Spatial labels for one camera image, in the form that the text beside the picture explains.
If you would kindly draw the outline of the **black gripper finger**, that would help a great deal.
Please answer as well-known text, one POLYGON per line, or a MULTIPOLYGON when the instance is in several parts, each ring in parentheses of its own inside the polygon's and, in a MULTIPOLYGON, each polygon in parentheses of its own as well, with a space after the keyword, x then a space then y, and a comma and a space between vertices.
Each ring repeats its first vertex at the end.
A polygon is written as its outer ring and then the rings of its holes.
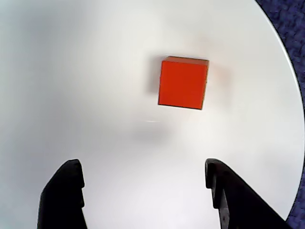
POLYGON ((218 159, 205 162, 206 188, 222 229, 289 229, 281 218, 239 175, 218 159))
POLYGON ((82 208, 84 188, 78 159, 63 163, 44 187, 39 203, 38 229, 86 229, 82 208))

